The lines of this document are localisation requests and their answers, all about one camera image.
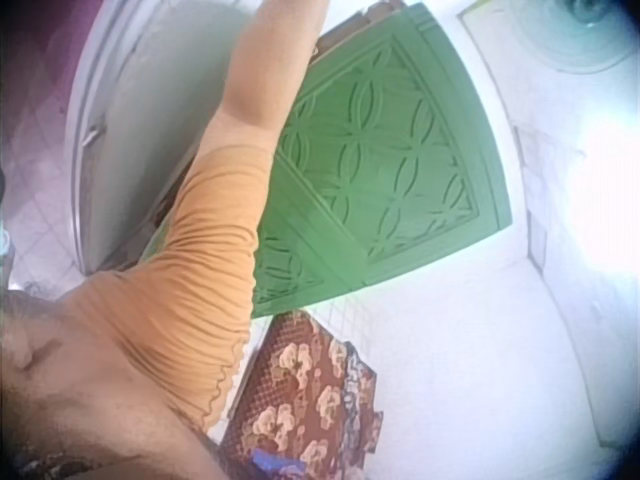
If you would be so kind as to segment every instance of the floral fabric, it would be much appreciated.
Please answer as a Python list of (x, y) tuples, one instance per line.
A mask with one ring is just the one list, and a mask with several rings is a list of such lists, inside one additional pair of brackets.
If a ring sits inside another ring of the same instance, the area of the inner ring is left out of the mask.
[(241, 462), (249, 462), (255, 449), (302, 461), (304, 478), (311, 479), (334, 478), (342, 470), (343, 456), (350, 463), (344, 472), (353, 465), (362, 468), (365, 455), (359, 433), (348, 440), (351, 453), (343, 451), (346, 428), (354, 430), (351, 426), (360, 421), (357, 413), (357, 420), (348, 418), (354, 415), (353, 404), (347, 408), (345, 402), (355, 401), (356, 412), (370, 411), (373, 418), (376, 377), (356, 353), (348, 382), (353, 395), (346, 395), (350, 350), (355, 352), (304, 311), (278, 315), (221, 448)]

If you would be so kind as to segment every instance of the blue object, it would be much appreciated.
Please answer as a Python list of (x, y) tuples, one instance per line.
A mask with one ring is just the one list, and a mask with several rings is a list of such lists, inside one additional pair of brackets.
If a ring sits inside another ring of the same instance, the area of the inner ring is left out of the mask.
[(255, 448), (251, 453), (251, 461), (267, 475), (275, 475), (286, 469), (287, 473), (297, 473), (304, 475), (307, 465), (300, 460), (278, 457), (270, 453)]

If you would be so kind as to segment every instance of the orange shirt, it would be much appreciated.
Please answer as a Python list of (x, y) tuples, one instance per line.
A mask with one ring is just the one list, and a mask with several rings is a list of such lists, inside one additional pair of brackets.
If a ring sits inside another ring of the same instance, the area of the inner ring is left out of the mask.
[(249, 339), (271, 162), (255, 147), (198, 158), (162, 253), (124, 273), (98, 273), (64, 300), (204, 431), (220, 418)]

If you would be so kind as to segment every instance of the light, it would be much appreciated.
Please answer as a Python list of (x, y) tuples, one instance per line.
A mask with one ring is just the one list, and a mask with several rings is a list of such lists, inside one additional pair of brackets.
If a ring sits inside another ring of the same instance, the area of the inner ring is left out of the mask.
[(570, 182), (570, 221), (587, 262), (605, 273), (640, 273), (640, 131), (599, 118)]

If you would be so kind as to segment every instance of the white tile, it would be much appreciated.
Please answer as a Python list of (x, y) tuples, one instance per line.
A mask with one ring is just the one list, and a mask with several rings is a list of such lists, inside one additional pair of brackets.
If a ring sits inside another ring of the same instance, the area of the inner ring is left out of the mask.
[(35, 202), (50, 225), (64, 221), (71, 211), (70, 185), (62, 176), (54, 177), (35, 192)]
[(31, 283), (33, 283), (33, 276), (29, 268), (21, 258), (16, 258), (9, 275), (9, 289), (24, 290)]
[(65, 215), (64, 218), (56, 221), (51, 225), (54, 235), (60, 242), (60, 244), (64, 247), (64, 249), (69, 253), (72, 257), (75, 258), (75, 247), (73, 243), (73, 227), (71, 225), (71, 220)]
[(47, 146), (60, 145), (64, 142), (66, 114), (62, 100), (57, 93), (46, 97), (35, 107), (36, 118)]
[(10, 141), (18, 162), (40, 155), (47, 149), (40, 125), (35, 113), (31, 110), (23, 112), (22, 119), (13, 131)]
[(14, 218), (20, 217), (22, 210), (28, 206), (29, 202), (34, 205), (35, 203), (33, 202), (33, 194), (27, 188), (17, 168), (12, 168), (9, 171), (4, 170), (4, 172), (6, 175), (6, 190), (1, 208), (4, 221), (9, 223)]
[(18, 166), (27, 188), (34, 194), (49, 189), (52, 182), (62, 178), (62, 170), (46, 148), (39, 154), (21, 158)]
[(52, 231), (45, 233), (22, 258), (34, 280), (49, 293), (55, 293), (58, 281), (73, 267), (73, 259)]
[(33, 200), (28, 200), (18, 215), (7, 217), (5, 221), (19, 256), (27, 253), (49, 231), (49, 225)]
[(29, 103), (35, 110), (51, 96), (57, 96), (55, 85), (49, 75), (49, 69), (44, 62), (37, 63), (33, 66), (27, 82)]

